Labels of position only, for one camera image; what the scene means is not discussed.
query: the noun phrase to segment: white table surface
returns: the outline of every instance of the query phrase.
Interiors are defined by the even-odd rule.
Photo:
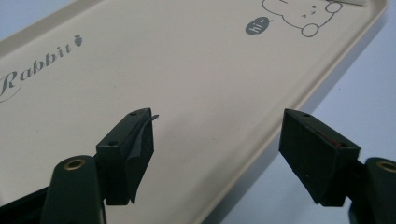
[[[0,23],[0,39],[72,1],[44,2],[1,0],[0,21],[7,22]],[[302,109],[358,144],[363,162],[370,157],[396,161],[395,4],[390,0],[385,16]],[[18,19],[4,13],[12,10],[19,11]],[[349,223],[349,205],[350,201],[343,208],[315,205],[278,155],[275,140],[205,222],[342,224]]]

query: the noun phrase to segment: black clamp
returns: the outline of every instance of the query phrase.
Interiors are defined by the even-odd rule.
[[[134,203],[154,152],[149,108],[126,115],[96,146],[96,155],[61,161],[49,187],[0,207],[2,223],[106,223],[108,205]]]
[[[349,220],[356,224],[396,223],[396,162],[358,161],[360,147],[320,120],[286,109],[279,151],[315,203],[343,206],[352,201]]]

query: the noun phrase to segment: black plastic part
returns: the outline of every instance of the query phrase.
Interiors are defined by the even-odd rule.
[[[33,192],[12,203],[0,207],[0,222],[4,224],[36,224],[46,200],[48,188]]]
[[[375,223],[396,223],[396,163],[381,158],[366,162],[368,202]]]
[[[106,223],[93,157],[72,157],[55,167],[40,223]]]
[[[357,165],[356,144],[311,115],[285,109],[279,151],[315,203],[344,204],[344,171]]]
[[[137,188],[154,152],[149,108],[125,116],[96,146],[95,159],[108,205],[134,203]]]

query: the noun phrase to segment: beige tray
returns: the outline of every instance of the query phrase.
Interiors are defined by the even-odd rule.
[[[63,15],[81,2],[0,43],[0,203],[149,106],[156,151],[108,223],[201,222],[389,3],[77,1]]]

